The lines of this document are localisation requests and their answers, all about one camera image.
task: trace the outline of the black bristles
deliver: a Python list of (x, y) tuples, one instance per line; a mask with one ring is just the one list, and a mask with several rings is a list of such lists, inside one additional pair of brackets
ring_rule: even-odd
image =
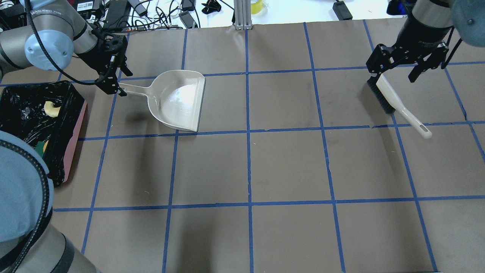
[(382, 109), (384, 109), (384, 112), (388, 115), (392, 115), (396, 109), (392, 107), (389, 102), (386, 100), (386, 97), (382, 94), (381, 90), (379, 90), (379, 87), (377, 87), (377, 77), (371, 77), (368, 81), (367, 84), (371, 88), (372, 92), (376, 96), (377, 100), (382, 106)]

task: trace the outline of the light blue joint cover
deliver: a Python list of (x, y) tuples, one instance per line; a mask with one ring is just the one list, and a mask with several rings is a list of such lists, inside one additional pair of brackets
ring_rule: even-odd
[(452, 7), (452, 21), (463, 41), (485, 47), (485, 1), (458, 0)]
[[(72, 53), (74, 52), (71, 38), (57, 30), (41, 30), (39, 31), (39, 36), (57, 66), (61, 69), (66, 68), (71, 62)], [(34, 34), (25, 42), (24, 51), (27, 60), (33, 66), (43, 70), (57, 70), (47, 59)]]
[[(56, 0), (31, 0), (32, 10), (39, 9), (55, 1)], [(20, 0), (20, 4), (25, 7), (25, 0)]]
[[(0, 131), (0, 139), (24, 149), (49, 173), (41, 156), (20, 138)], [(48, 183), (50, 210), (54, 184), (50, 179)], [(42, 186), (33, 165), (22, 155), (0, 147), (0, 242), (28, 234), (37, 222), (41, 206)]]

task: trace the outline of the metal post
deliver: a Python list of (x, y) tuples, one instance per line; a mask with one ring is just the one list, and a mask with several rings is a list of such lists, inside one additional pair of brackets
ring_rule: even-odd
[(236, 30), (253, 29), (251, 20), (251, 0), (234, 0), (234, 15)]

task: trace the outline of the dustpan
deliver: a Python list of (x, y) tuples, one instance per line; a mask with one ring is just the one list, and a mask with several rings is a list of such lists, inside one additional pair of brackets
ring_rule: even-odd
[(149, 87), (120, 83), (127, 93), (145, 96), (151, 114), (164, 125), (197, 132), (206, 79), (196, 71), (170, 70)]

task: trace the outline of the dustpan handle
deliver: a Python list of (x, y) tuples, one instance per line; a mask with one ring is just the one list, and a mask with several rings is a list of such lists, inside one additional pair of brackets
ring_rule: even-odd
[(148, 96), (148, 88), (146, 87), (137, 86), (137, 85), (128, 85), (123, 83), (120, 83), (119, 85), (127, 93)]

